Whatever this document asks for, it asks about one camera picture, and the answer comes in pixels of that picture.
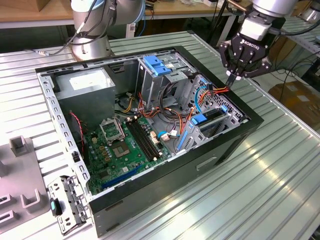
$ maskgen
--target workbench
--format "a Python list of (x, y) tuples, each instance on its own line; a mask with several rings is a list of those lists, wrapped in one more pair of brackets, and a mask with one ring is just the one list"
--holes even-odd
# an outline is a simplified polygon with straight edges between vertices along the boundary
[[(227, 78), (219, 54), (195, 34), (167, 33), (110, 44), (116, 55), (182, 45), (222, 81)], [(70, 169), (34, 69), (73, 61), (68, 49), (50, 57), (0, 54), (0, 144), (13, 136), (32, 138), (46, 185)], [(232, 90), (264, 119), (259, 129), (228, 160), (100, 239), (307, 240), (312, 235), (320, 224), (320, 136), (252, 80), (236, 81)], [(88, 220), (67, 237), (96, 239), (95, 228)], [(0, 238), (62, 236), (47, 212)]]
[[(282, 29), (289, 33), (302, 31), (313, 25), (313, 23), (306, 22), (297, 16), (286, 17), (285, 20), (286, 21)], [(317, 36), (320, 36), (319, 26), (307, 33), (295, 36), (287, 36), (287, 38), (294, 41), (310, 53), (316, 54), (317, 57), (320, 57), (320, 44), (316, 42)]]

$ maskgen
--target sticker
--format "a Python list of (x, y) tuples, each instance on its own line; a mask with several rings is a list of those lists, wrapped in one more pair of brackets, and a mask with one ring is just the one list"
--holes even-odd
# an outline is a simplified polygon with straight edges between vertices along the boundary
[(298, 88), (296, 88), (296, 86), (286, 86), (288, 89), (290, 89), (292, 92), (298, 91)]
[(302, 102), (309, 102), (310, 100), (305, 95), (297, 96)]
[(172, 68), (174, 68), (175, 66), (173, 65), (173, 64), (167, 64), (167, 65), (165, 65), (168, 69), (172, 69)]
[(107, 82), (106, 76), (102, 71), (72, 77), (69, 81), (73, 90), (80, 90), (98, 85), (105, 86)]

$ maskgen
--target blue pcie slot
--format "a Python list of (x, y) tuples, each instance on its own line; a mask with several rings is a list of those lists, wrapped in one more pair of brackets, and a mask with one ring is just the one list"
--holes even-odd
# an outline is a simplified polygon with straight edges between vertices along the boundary
[(137, 171), (138, 171), (139, 168), (141, 168), (141, 167), (142, 167), (142, 165), (137, 166), (135, 169), (132, 169), (131, 171), (128, 171), (127, 173), (125, 173), (125, 174), (123, 174), (123, 175), (121, 175), (121, 176), (118, 176), (118, 177), (116, 177), (115, 179), (112, 179), (111, 181), (108, 181), (108, 182), (102, 184), (102, 185), (101, 185), (101, 188), (102, 188), (102, 189), (106, 189), (106, 188), (108, 188), (108, 187), (111, 187), (111, 186), (113, 186), (113, 185), (115, 185), (115, 184), (120, 183), (121, 181), (123, 181), (123, 180), (125, 180), (125, 179), (127, 179), (127, 178), (132, 177), (133, 175), (135, 175), (135, 174), (137, 173)]

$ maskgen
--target blue drive bay latch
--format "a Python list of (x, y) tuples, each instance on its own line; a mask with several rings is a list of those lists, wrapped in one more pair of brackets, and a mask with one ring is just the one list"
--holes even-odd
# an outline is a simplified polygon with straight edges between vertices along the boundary
[(156, 76), (161, 76), (161, 75), (171, 73), (171, 69), (167, 68), (163, 64), (163, 62), (156, 56), (144, 56), (143, 60), (145, 64), (147, 64), (147, 66), (150, 68), (152, 72), (154, 72)]

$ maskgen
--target cardboard box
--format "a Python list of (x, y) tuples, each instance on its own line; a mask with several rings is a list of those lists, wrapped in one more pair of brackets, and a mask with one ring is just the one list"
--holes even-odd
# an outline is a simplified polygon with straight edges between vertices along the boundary
[(0, 0), (0, 6), (40, 12), (50, 0)]
[[(282, 83), (275, 85), (269, 94), (279, 101), (282, 87)], [(281, 103), (314, 130), (320, 129), (320, 97), (303, 83), (286, 83)]]

